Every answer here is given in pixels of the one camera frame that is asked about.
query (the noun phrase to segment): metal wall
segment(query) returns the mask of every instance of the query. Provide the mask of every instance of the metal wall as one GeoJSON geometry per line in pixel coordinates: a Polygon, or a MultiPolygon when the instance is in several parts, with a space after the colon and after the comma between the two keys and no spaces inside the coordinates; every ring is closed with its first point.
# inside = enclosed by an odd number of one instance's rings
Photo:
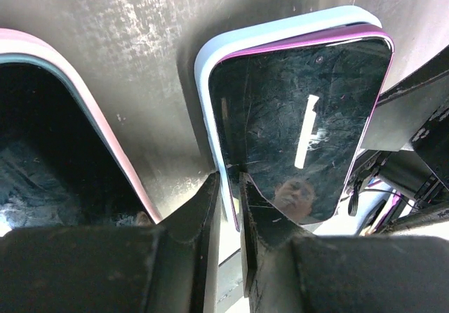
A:
{"type": "Polygon", "coordinates": [[[211,37],[333,6],[375,14],[396,44],[389,88],[449,44],[449,0],[0,0],[79,71],[163,216],[213,167],[193,63],[211,37]]]}

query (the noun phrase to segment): cable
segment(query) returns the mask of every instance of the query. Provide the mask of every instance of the cable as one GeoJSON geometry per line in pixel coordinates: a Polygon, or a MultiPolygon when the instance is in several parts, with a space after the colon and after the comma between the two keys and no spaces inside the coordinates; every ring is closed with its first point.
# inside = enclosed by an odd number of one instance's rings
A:
{"type": "Polygon", "coordinates": [[[354,217],[357,215],[358,210],[358,196],[360,194],[359,190],[361,187],[361,182],[354,185],[354,192],[351,195],[351,198],[349,199],[348,203],[348,215],[351,217],[354,217]]]}
{"type": "MultiPolygon", "coordinates": [[[[397,196],[401,199],[401,201],[404,201],[407,203],[407,205],[415,210],[421,210],[420,208],[416,207],[416,206],[412,206],[410,203],[408,203],[408,201],[404,198],[404,196],[402,196],[401,194],[398,194],[396,192],[390,192],[389,190],[382,190],[382,189],[364,189],[361,192],[359,192],[359,194],[361,194],[362,192],[386,192],[387,194],[392,194],[394,196],[397,196]]],[[[344,201],[346,199],[348,199],[350,196],[345,197],[343,199],[341,199],[340,201],[344,201]]]]}

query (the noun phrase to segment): smartphone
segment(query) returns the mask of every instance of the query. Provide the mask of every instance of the smartphone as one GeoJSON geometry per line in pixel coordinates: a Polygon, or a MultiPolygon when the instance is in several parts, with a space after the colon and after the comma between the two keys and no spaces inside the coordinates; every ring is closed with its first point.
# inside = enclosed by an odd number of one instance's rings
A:
{"type": "Polygon", "coordinates": [[[232,197],[245,171],[297,224],[331,218],[393,52],[381,28],[358,24],[224,57],[209,91],[232,197]]]}
{"type": "MultiPolygon", "coordinates": [[[[236,164],[234,159],[229,158],[229,155],[232,155],[231,152],[234,145],[229,142],[230,139],[225,135],[225,128],[229,135],[229,132],[235,131],[234,129],[229,129],[229,127],[235,125],[227,122],[223,123],[223,117],[238,119],[239,116],[222,115],[221,104],[234,103],[234,99],[221,96],[223,87],[220,87],[215,79],[215,75],[222,76],[225,74],[226,76],[226,74],[230,74],[232,77],[238,76],[240,74],[237,72],[234,74],[230,73],[234,71],[231,64],[239,62],[242,58],[252,59],[257,57],[257,54],[266,56],[269,53],[277,53],[276,50],[286,52],[287,48],[301,48],[305,46],[305,44],[301,44],[301,41],[311,44],[313,41],[310,35],[305,37],[305,39],[301,39],[303,35],[326,31],[334,27],[357,24],[370,24],[373,27],[382,26],[374,15],[362,8],[341,6],[226,32],[211,39],[199,51],[194,66],[196,85],[208,131],[210,148],[215,165],[221,175],[221,193],[224,210],[228,221],[234,222],[237,230],[239,230],[239,224],[236,219],[233,202],[233,199],[235,200],[234,197],[237,196],[235,192],[236,183],[235,181],[231,182],[228,176],[228,171],[235,169],[236,164]],[[290,40],[295,37],[298,38],[296,39],[298,43],[296,46],[294,43],[291,43],[293,40],[290,40]]],[[[332,42],[337,41],[341,40],[338,38],[332,39],[332,42]]]]}
{"type": "Polygon", "coordinates": [[[22,226],[132,225],[145,210],[161,221],[88,87],[54,48],[0,29],[0,82],[0,236],[22,226]]]}

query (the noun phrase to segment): scratched metal surface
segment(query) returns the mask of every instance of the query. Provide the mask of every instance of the scratched metal surface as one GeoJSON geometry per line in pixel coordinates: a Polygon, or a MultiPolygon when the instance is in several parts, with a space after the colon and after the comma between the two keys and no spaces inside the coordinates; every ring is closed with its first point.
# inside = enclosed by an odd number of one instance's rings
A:
{"type": "Polygon", "coordinates": [[[163,216],[212,168],[193,80],[197,51],[231,29],[333,6],[374,13],[396,44],[385,88],[449,43],[449,0],[0,0],[79,71],[163,216]]]}

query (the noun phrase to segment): phone screen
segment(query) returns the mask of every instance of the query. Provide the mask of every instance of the phone screen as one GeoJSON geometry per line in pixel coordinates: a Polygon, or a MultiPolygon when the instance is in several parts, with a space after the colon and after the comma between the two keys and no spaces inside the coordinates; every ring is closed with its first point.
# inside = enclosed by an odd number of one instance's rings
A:
{"type": "Polygon", "coordinates": [[[233,197],[245,171],[292,221],[332,217],[391,54],[374,36],[217,64],[210,97],[233,197]]]}

